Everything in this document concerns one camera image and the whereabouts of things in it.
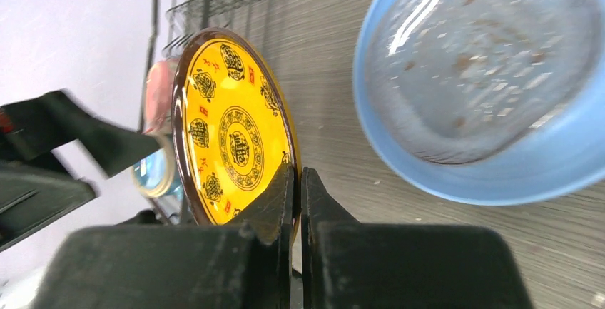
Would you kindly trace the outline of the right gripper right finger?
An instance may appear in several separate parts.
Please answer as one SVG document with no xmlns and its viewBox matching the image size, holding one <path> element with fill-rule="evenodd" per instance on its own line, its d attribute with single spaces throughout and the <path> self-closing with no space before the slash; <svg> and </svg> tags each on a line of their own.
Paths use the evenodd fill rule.
<svg viewBox="0 0 605 309">
<path fill-rule="evenodd" d="M 531 308 L 503 237 L 483 226 L 362 223 L 305 168 L 306 308 Z"/>
</svg>

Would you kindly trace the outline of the light blue plate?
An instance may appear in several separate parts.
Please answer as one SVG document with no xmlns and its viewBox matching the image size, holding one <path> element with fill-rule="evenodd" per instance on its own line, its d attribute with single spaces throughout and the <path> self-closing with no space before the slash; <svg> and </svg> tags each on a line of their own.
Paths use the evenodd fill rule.
<svg viewBox="0 0 605 309">
<path fill-rule="evenodd" d="M 604 179 L 604 0 L 374 0 L 352 89 L 380 158 L 482 206 Z"/>
</svg>

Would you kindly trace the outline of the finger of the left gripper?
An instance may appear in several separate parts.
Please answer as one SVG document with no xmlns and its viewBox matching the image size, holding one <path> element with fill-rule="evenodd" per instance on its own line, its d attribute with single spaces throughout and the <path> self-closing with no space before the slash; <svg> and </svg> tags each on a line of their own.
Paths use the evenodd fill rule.
<svg viewBox="0 0 605 309">
<path fill-rule="evenodd" d="M 65 173 L 52 151 L 79 141 L 109 178 L 158 151 L 156 138 L 105 122 L 62 90 L 1 106 L 1 160 Z"/>
</svg>

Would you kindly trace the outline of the pink ghost pattern mug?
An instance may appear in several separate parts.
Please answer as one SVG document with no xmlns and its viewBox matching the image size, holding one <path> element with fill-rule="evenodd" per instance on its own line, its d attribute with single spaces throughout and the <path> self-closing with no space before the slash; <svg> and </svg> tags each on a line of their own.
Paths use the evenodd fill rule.
<svg viewBox="0 0 605 309">
<path fill-rule="evenodd" d="M 178 59 L 157 61 L 149 69 L 143 106 L 144 132 L 166 129 L 171 124 L 172 90 Z"/>
</svg>

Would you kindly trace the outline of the yellow patterned plate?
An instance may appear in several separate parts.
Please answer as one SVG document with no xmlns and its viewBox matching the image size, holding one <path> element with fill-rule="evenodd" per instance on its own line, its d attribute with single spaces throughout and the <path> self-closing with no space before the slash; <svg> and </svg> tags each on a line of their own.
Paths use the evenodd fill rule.
<svg viewBox="0 0 605 309">
<path fill-rule="evenodd" d="M 282 165 L 301 173 L 294 120 L 260 52 L 225 28 L 185 46 L 172 88 L 172 138 L 189 210 L 199 225 L 243 212 Z"/>
</svg>

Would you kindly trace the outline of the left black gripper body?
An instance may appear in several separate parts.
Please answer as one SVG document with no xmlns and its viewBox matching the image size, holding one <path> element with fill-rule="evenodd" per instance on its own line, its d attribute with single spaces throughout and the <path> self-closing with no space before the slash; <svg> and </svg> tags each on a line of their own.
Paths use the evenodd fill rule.
<svg viewBox="0 0 605 309">
<path fill-rule="evenodd" d="M 47 118 L 18 124 L 1 109 L 1 250 L 96 199 L 54 153 L 70 138 Z"/>
</svg>

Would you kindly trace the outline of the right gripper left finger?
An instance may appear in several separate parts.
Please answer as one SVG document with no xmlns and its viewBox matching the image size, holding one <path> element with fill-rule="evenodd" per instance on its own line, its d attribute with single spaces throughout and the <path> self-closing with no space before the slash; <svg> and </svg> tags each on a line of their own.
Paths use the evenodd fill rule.
<svg viewBox="0 0 605 309">
<path fill-rule="evenodd" d="M 33 308 L 289 308 L 294 169 L 222 226 L 124 223 L 61 245 Z"/>
</svg>

